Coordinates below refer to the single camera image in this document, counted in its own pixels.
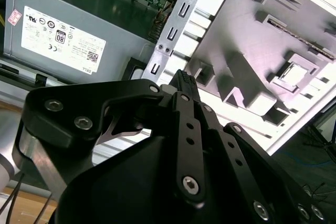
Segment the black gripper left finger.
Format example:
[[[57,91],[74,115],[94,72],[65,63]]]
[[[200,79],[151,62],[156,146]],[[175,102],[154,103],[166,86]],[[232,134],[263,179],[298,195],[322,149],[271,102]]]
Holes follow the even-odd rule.
[[[201,131],[178,71],[167,88],[138,79],[31,91],[22,113],[22,167],[61,199],[70,183],[154,136]]]

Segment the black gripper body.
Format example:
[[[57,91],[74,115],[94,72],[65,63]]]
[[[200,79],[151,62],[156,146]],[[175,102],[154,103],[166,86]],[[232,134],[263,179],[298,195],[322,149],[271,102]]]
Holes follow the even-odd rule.
[[[82,173],[55,223],[226,223],[200,131],[154,136]]]

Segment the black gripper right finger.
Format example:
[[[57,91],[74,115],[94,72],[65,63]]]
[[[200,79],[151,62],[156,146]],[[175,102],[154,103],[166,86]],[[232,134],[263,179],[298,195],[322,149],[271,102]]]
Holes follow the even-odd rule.
[[[185,75],[185,87],[212,150],[213,183],[225,194],[220,203],[226,223],[327,223],[327,214],[245,130],[220,125],[201,102],[194,77]]]

